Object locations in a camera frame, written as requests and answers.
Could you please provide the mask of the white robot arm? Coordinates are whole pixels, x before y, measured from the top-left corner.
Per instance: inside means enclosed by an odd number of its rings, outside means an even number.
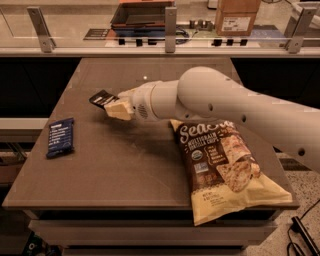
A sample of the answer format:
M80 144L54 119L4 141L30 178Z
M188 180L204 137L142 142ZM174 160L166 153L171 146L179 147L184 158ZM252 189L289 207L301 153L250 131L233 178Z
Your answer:
M215 69L195 67L178 80L145 83L120 93L104 109L122 120L229 120L320 171L319 109L251 91Z

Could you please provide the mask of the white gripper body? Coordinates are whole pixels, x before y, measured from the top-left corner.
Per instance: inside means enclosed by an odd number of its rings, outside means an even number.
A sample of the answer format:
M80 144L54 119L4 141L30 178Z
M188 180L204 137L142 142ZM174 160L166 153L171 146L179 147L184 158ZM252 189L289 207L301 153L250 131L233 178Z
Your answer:
M154 89L159 84L160 81L147 82L119 93L118 97L129 102L132 114L137 120L156 122L159 121L159 118L153 111L151 98Z

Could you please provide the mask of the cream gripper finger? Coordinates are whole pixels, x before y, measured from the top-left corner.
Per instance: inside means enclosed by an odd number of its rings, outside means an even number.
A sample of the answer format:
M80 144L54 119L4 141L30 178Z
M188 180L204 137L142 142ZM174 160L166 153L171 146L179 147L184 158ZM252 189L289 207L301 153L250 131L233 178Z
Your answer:
M133 110L128 101L116 101L104 106L109 117L129 121L133 118Z

